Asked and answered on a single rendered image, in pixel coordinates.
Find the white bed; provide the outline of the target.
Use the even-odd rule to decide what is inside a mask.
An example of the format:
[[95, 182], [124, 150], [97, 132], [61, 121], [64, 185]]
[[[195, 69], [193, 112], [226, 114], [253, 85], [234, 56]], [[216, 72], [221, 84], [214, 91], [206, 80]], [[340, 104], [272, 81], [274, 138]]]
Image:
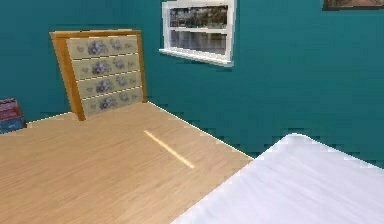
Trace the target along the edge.
[[171, 224], [384, 224], [384, 169], [288, 134]]

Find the white framed window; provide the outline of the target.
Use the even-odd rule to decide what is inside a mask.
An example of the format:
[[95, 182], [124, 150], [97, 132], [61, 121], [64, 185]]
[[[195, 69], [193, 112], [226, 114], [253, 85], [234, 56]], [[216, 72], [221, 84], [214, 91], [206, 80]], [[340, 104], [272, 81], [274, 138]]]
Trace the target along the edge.
[[232, 67], [237, 0], [167, 0], [161, 4], [169, 56]]

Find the floral wooden chest of drawers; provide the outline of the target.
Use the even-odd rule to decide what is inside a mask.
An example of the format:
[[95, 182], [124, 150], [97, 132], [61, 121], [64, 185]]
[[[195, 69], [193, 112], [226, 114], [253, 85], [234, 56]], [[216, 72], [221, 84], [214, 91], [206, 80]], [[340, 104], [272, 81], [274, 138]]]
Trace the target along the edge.
[[139, 30], [53, 31], [50, 37], [71, 111], [80, 121], [148, 101]]

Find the red and blue box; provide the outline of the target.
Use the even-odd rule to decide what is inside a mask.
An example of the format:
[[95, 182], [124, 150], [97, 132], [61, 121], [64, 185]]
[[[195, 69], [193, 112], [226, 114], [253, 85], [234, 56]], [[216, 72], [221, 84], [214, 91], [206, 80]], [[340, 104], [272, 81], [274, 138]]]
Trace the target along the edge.
[[0, 100], [0, 134], [26, 128], [21, 107], [15, 98]]

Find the dark framed wall picture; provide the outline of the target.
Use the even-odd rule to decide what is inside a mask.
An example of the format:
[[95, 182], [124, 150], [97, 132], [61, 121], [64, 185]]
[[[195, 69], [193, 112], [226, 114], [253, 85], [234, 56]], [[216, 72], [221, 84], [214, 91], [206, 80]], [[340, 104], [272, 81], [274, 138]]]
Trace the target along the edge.
[[324, 0], [324, 11], [339, 10], [380, 10], [384, 9], [384, 0]]

